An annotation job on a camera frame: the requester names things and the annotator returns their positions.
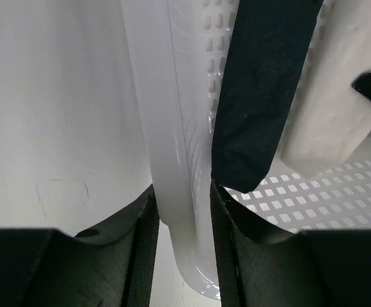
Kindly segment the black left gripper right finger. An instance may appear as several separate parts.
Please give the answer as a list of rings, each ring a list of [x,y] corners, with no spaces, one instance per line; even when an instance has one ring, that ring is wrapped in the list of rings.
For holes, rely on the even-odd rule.
[[[371,306],[371,230],[291,233],[212,182],[223,306]]]

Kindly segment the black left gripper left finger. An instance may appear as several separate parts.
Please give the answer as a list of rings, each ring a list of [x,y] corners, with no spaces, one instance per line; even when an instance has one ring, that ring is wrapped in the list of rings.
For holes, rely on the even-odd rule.
[[[148,306],[158,234],[152,187],[74,237],[0,228],[0,306]]]

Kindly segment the large white plastic basket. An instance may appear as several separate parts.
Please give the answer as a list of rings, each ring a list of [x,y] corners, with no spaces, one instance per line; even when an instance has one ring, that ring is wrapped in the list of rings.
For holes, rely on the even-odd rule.
[[[240,2],[122,2],[159,216],[170,232],[185,282],[219,301],[210,211],[210,187],[216,182],[211,151]],[[242,193],[222,185],[228,194],[294,234],[371,230],[371,131],[342,165],[306,178],[280,159],[285,127],[270,170],[256,189]]]

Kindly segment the white paper napkin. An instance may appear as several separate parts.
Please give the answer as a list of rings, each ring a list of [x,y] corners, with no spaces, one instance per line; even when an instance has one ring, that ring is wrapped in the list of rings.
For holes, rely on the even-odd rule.
[[[324,1],[280,159],[310,178],[342,165],[371,131],[371,102],[352,88],[371,72],[371,1]]]

